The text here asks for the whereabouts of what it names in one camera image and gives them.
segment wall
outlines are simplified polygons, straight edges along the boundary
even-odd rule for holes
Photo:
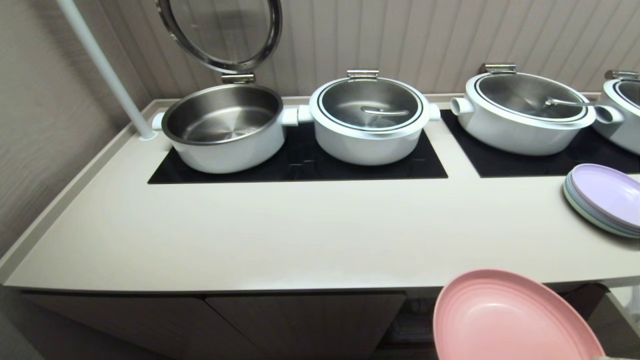
[[[169,37],[150,0],[101,0],[152,97],[220,83]],[[193,41],[231,58],[259,48],[264,0],[182,0]],[[607,69],[640,70],[637,0],[282,0],[284,33],[258,82],[310,95],[353,67],[379,68],[425,93],[463,92],[484,61],[599,91]]]
[[[150,96],[100,4],[76,0],[116,71]],[[0,11],[0,256],[127,123],[52,0],[4,0]],[[160,359],[24,302],[0,287],[0,359]]]

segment induction cooktop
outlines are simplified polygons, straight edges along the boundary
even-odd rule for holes
[[[622,171],[640,173],[640,156],[614,145],[593,128],[580,130],[569,146],[550,156],[525,156],[490,147],[469,135],[450,110],[442,119],[464,150],[480,177],[560,176],[575,165],[594,163]]]
[[[149,184],[255,183],[272,181],[339,181],[381,179],[443,179],[447,172],[429,138],[420,134],[415,150],[395,163],[366,167],[352,165],[327,154],[316,142],[313,123],[286,129],[282,148],[264,163],[232,174],[206,174],[189,168],[171,149]]]

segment pot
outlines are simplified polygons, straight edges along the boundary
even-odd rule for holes
[[[608,106],[550,106],[549,98],[588,103],[578,91],[542,76],[516,72],[513,64],[483,64],[467,81],[465,96],[451,100],[451,110],[474,138],[497,149],[544,156],[564,150],[577,133],[596,119],[619,122]]]
[[[418,144],[422,128],[440,110],[413,87],[379,78],[377,70],[349,70],[318,88],[285,125],[314,122],[316,140],[334,158],[355,165],[386,165]]]
[[[160,17],[174,40],[207,67],[225,73],[222,82],[193,93],[155,116],[152,127],[162,130],[190,167],[212,174],[237,172],[258,165],[284,144],[282,99],[253,84],[251,71],[275,50],[282,32],[279,0],[268,0],[270,24],[262,49],[242,61],[215,58],[182,32],[170,0],[156,0]]]
[[[615,108],[623,118],[612,124],[597,123],[593,128],[621,148],[640,155],[640,74],[631,71],[607,72],[598,104]]]

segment cabinet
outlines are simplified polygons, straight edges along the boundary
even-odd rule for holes
[[[368,359],[404,294],[209,297],[270,359]]]
[[[253,344],[199,299],[23,296],[75,321],[174,359],[262,359]]]

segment countertop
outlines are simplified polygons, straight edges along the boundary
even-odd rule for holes
[[[445,98],[430,97],[441,108]],[[563,176],[481,179],[441,120],[424,130],[448,179],[149,185],[171,145],[125,129],[0,261],[0,281],[63,291],[415,289],[490,267],[548,284],[640,283],[640,241],[578,216]]]

